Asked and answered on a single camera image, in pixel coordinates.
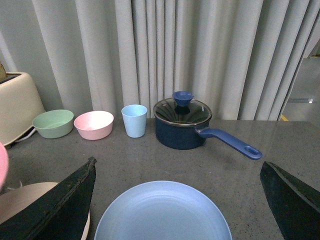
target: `glass lid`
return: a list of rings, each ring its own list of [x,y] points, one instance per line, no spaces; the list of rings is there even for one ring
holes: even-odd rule
[[[178,106],[173,98],[159,101],[153,113],[159,120],[181,127],[198,125],[212,117],[210,108],[203,102],[191,100],[187,106]]]

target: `lid knob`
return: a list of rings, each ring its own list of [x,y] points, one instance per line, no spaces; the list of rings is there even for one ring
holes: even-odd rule
[[[191,99],[194,98],[189,91],[175,91],[173,93],[173,98],[176,104],[180,107],[186,107],[190,103]]]

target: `saucepan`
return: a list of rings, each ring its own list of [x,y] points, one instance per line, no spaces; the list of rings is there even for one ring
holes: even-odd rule
[[[252,160],[263,154],[224,130],[208,128],[212,111],[188,91],[177,91],[173,98],[159,101],[153,108],[155,135],[163,145],[189,150],[203,145],[207,138],[217,138]]]

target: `plastic cup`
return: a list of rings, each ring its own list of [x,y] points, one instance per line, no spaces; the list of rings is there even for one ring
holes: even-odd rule
[[[140,138],[145,134],[147,122],[147,108],[142,105],[133,104],[122,108],[126,134],[131,138]]]

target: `handle hole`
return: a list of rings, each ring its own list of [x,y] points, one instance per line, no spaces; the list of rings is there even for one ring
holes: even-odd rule
[[[254,149],[252,146],[245,146],[244,149],[253,155],[258,155],[259,151]]]

